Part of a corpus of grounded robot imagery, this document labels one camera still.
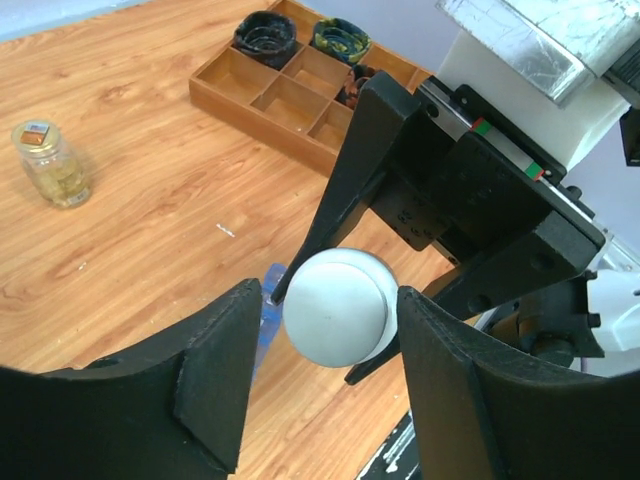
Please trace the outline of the blue weekly pill organizer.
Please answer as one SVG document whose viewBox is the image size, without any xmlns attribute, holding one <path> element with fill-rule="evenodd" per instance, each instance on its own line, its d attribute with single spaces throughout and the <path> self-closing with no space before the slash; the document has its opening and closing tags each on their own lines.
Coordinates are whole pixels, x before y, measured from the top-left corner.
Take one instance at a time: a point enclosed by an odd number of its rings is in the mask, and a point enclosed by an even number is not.
<svg viewBox="0 0 640 480">
<path fill-rule="evenodd" d="M 286 270 L 287 267 L 285 265 L 275 263 L 269 267 L 263 277 L 260 329 L 252 380 L 255 380 L 258 369 L 262 365 L 281 326 L 282 305 L 276 305 L 272 301 L 271 295 Z"/>
</svg>

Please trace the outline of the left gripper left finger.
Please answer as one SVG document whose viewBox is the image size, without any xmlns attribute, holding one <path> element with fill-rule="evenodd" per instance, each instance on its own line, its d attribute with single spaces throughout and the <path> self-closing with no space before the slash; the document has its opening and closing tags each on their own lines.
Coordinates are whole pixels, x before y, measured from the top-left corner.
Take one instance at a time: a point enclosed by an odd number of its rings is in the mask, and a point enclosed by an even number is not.
<svg viewBox="0 0 640 480">
<path fill-rule="evenodd" d="M 238 466 L 260 329 L 246 279 L 82 369 L 1 371 L 5 479 L 224 479 Z"/>
</svg>

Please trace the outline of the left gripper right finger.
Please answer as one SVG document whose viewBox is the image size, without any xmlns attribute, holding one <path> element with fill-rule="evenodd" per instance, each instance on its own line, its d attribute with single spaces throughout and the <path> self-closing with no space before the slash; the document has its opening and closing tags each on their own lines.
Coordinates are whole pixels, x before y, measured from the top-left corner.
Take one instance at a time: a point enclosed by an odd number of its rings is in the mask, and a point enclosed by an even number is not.
<svg viewBox="0 0 640 480">
<path fill-rule="evenodd" d="M 426 479 L 635 479 L 639 376 L 522 353 L 409 286 L 398 334 Z"/>
</svg>

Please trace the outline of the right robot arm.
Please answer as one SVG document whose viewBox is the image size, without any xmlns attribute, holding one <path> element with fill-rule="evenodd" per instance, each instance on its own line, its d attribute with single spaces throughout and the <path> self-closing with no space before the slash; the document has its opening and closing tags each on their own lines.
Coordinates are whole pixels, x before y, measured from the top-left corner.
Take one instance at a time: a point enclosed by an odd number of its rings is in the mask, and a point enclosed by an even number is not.
<svg viewBox="0 0 640 480">
<path fill-rule="evenodd" d="M 342 247 L 374 211 L 452 270 L 426 296 L 454 318 L 500 309 L 487 332 L 568 366 L 600 357 L 589 266 L 606 237 L 562 181 L 613 126 L 639 153 L 635 1 L 442 1 L 460 28 L 414 92 L 387 73 L 360 91 L 307 236 L 275 288 L 287 333 L 357 383 L 397 354 L 398 294 Z"/>
</svg>

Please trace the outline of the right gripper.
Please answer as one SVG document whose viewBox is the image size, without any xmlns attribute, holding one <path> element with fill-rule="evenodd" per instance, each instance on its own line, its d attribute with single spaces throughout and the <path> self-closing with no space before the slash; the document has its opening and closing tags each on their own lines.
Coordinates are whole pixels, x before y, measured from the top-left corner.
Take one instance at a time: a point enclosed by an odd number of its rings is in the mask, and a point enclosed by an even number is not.
<svg viewBox="0 0 640 480">
<path fill-rule="evenodd" d="M 413 96 L 386 72 L 364 85 L 272 301 L 282 303 L 306 260 L 355 228 L 401 140 L 371 208 L 411 248 L 433 246 L 459 265 L 423 295 L 458 320 L 503 310 L 486 333 L 551 363 L 603 357 L 587 283 L 605 237 L 560 186 L 561 166 L 466 85 L 451 90 L 430 76 Z"/>
</svg>

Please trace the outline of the white cap pill bottle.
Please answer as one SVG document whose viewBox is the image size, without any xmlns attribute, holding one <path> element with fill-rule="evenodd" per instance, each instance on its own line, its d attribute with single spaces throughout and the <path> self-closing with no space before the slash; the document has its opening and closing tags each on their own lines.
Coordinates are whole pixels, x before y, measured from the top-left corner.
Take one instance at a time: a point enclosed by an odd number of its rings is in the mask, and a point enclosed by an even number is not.
<svg viewBox="0 0 640 480">
<path fill-rule="evenodd" d="M 282 320 L 293 347 L 328 368 L 373 359 L 398 329 L 398 282 L 378 256 L 332 248 L 306 260 L 284 297 Z"/>
</svg>

